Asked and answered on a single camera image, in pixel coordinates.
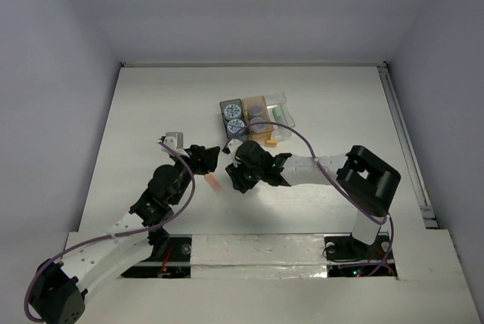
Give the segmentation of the blue cleaning gel jar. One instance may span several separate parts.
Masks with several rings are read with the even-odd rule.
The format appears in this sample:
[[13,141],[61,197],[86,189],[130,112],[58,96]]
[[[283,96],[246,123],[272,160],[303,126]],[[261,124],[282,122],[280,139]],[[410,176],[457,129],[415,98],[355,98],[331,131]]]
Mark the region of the blue cleaning gel jar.
[[223,108],[223,117],[225,120],[240,119],[242,115],[242,108],[239,104],[230,103]]

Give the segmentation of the green highlighter pen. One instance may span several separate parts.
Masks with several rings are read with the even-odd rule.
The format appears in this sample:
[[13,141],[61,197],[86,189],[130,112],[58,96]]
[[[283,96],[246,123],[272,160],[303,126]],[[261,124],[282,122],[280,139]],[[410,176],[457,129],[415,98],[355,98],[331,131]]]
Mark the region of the green highlighter pen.
[[274,117],[275,122],[285,124],[286,120],[284,117],[284,112],[279,106],[275,106],[272,110],[272,116]]

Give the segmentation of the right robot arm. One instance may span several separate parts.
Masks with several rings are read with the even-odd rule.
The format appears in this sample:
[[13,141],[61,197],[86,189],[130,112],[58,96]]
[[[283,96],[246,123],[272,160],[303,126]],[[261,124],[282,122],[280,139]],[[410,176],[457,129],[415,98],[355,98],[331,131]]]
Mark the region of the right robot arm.
[[358,210],[348,239],[356,257],[368,256],[384,224],[401,181],[401,174],[361,145],[346,154],[303,157],[291,153],[271,155],[259,143],[232,139],[223,150],[231,156],[226,167],[235,190],[246,193],[258,182],[270,186],[328,185]]

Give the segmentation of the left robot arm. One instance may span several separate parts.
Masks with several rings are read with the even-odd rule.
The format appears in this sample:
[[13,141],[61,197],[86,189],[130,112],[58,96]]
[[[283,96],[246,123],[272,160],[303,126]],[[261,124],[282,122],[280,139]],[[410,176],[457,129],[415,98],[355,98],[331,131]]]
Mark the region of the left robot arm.
[[155,169],[141,197],[103,235],[82,241],[47,259],[36,270],[25,294],[28,320],[75,323],[87,304],[111,280],[147,258],[166,254],[164,226],[180,215],[173,211],[185,192],[194,193],[196,175],[216,170],[219,147],[191,145],[177,149],[159,141],[173,159]]

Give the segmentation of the orange highlighter pen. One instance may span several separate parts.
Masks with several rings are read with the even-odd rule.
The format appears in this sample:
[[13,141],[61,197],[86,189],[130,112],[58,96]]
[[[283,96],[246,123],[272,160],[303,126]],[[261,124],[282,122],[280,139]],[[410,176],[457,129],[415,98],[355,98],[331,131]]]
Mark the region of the orange highlighter pen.
[[214,177],[213,174],[207,173],[204,176],[204,179],[214,192],[220,192],[221,191],[222,187],[221,187],[220,183],[218,182],[218,180]]

